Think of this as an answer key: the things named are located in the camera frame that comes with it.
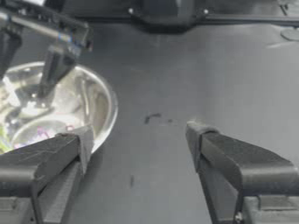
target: dark countertop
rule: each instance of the dark countertop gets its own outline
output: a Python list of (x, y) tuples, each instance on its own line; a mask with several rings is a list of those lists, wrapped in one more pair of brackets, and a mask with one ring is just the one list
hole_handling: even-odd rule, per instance
[[(82, 64), (115, 88), (119, 118), (70, 223), (211, 223), (185, 139), (191, 118), (299, 165), (299, 45), (281, 31), (203, 26), (174, 36), (95, 25), (95, 51)], [(26, 36), (15, 64), (46, 53), (47, 40)]]

